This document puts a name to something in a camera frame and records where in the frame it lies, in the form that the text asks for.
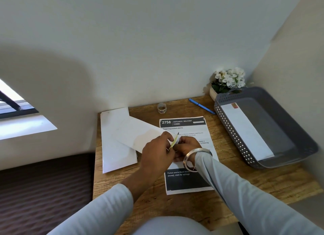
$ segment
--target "gray plastic basket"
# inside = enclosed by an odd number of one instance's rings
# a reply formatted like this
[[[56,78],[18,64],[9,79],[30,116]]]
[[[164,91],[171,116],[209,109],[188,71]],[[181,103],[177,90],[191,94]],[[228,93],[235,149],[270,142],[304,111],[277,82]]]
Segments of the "gray plastic basket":
[[[237,103],[274,157],[257,161],[242,141],[221,105]],[[304,160],[316,153],[318,146],[298,123],[260,87],[235,88],[217,95],[215,111],[243,158],[254,168],[273,168]]]

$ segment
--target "perforated basket side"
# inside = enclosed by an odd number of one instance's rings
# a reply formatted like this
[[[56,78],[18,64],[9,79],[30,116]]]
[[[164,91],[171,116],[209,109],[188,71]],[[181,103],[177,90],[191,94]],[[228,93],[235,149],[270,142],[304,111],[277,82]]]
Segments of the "perforated basket side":
[[[222,107],[218,104],[217,101],[215,101],[214,109],[216,111],[216,114],[220,118],[222,124],[224,125],[227,132],[229,133],[232,140],[234,141],[236,147],[238,148],[241,155],[243,156],[244,160],[247,162],[247,164],[254,168],[259,168],[259,169],[265,168],[260,163],[258,163],[258,161],[255,159],[255,157],[249,151],[249,149],[247,148],[247,146],[241,139],[240,135],[236,132],[232,123],[229,121],[229,119],[225,115]]]

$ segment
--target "blue pen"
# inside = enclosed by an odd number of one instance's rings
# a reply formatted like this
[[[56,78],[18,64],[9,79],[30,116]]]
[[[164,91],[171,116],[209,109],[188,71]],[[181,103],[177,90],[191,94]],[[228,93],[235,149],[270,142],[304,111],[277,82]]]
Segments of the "blue pen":
[[[195,100],[189,98],[190,102],[193,102],[194,104],[198,105],[199,107],[203,108],[204,110],[207,110],[208,112],[212,113],[213,115],[216,115],[216,113],[210,109],[207,109],[205,106],[201,105],[200,103],[196,102]]]

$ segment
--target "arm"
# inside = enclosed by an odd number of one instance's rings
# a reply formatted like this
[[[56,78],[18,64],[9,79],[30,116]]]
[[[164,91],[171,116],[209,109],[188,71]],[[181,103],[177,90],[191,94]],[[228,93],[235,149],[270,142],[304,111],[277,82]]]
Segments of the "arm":
[[[187,154],[200,147],[183,137],[175,150]],[[272,195],[242,179],[207,153],[192,154],[190,161],[218,192],[228,208],[251,234],[324,234],[324,231]]]
[[[168,169],[175,152],[168,142],[173,141],[170,133],[147,143],[142,152],[138,171],[113,186],[66,221],[52,230],[49,235],[113,235],[131,214],[133,203],[142,193]]]

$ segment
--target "potted plant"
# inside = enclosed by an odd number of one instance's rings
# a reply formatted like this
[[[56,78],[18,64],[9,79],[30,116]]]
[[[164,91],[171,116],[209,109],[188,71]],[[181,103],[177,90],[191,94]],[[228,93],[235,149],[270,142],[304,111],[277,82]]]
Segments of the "potted plant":
[[[245,72],[243,69],[218,70],[214,74],[216,81],[212,82],[209,90],[209,95],[214,101],[218,93],[227,93],[232,88],[245,86]]]

